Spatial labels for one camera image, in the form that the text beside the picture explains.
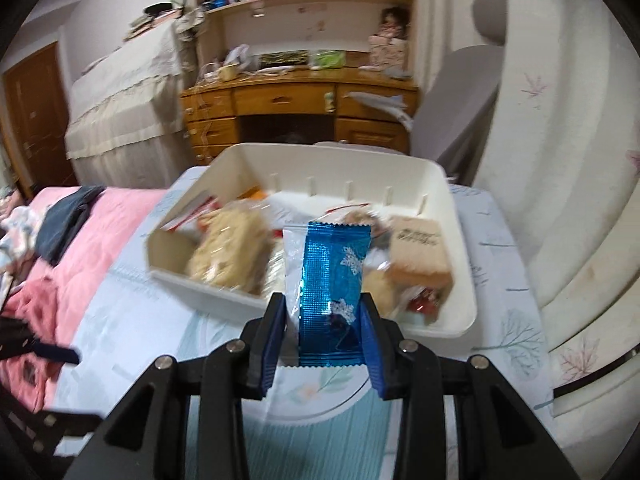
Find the wooden desk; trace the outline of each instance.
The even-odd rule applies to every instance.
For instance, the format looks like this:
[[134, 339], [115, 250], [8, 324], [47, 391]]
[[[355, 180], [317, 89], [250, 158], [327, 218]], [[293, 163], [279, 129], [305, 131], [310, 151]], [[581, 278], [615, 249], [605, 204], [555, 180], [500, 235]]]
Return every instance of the wooden desk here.
[[402, 96], [406, 112], [417, 108], [418, 89], [356, 68], [295, 70], [282, 76], [240, 76], [191, 88], [181, 95], [188, 137], [200, 164], [241, 142], [239, 118], [271, 114], [315, 114], [334, 118], [334, 140], [409, 152], [409, 136], [390, 115], [346, 97], [348, 92]]

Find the cracker package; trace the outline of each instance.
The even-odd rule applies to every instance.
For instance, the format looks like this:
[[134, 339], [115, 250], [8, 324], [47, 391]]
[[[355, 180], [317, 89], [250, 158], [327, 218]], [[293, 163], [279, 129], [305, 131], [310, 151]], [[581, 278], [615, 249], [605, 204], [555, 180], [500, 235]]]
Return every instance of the cracker package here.
[[260, 208], [231, 203], [200, 220], [207, 232], [189, 260], [189, 277], [259, 294], [271, 252], [271, 230]]
[[435, 289], [453, 282], [440, 225], [424, 218], [393, 217], [389, 277], [401, 285]]

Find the pink blanket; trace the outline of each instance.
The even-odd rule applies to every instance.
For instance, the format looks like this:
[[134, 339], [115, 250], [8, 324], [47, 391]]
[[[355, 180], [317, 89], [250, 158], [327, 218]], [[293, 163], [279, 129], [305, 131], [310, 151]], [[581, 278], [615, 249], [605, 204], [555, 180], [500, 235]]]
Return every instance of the pink blanket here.
[[[27, 280], [23, 288], [9, 298], [3, 316], [17, 317], [29, 326], [45, 343], [53, 343], [56, 333], [58, 288], [49, 278]], [[0, 362], [2, 384], [30, 410], [37, 412], [44, 406], [46, 383], [62, 367], [26, 354]]]
[[[77, 187], [48, 187], [31, 203], [38, 211], [73, 193]], [[48, 277], [57, 286], [55, 341], [69, 346], [104, 275], [136, 228], [164, 196], [164, 189], [107, 188], [95, 202], [88, 221], [57, 267], [38, 259], [28, 280]], [[47, 381], [46, 400], [53, 400], [55, 381]]]

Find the metal screw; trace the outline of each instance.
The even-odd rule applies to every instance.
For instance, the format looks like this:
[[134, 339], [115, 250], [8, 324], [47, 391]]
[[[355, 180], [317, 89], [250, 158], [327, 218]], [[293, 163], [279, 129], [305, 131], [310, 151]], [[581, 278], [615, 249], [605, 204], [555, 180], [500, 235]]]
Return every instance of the metal screw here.
[[486, 370], [489, 367], [489, 359], [483, 355], [474, 355], [471, 358], [471, 365], [476, 370]]
[[161, 355], [154, 364], [158, 370], [166, 370], [173, 366], [174, 360], [169, 355]]
[[418, 343], [413, 339], [402, 339], [402, 341], [398, 343], [398, 348], [404, 353], [412, 354], [418, 349]]
[[237, 354], [244, 350], [244, 341], [242, 339], [233, 339], [226, 344], [226, 349], [229, 350], [232, 354]]

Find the dark blue cloth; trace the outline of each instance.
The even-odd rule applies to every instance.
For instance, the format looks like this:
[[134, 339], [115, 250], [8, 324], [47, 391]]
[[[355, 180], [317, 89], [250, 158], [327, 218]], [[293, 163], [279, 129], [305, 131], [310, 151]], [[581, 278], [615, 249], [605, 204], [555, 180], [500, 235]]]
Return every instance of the dark blue cloth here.
[[54, 267], [59, 264], [104, 189], [104, 186], [82, 186], [51, 206], [36, 238], [36, 254]]

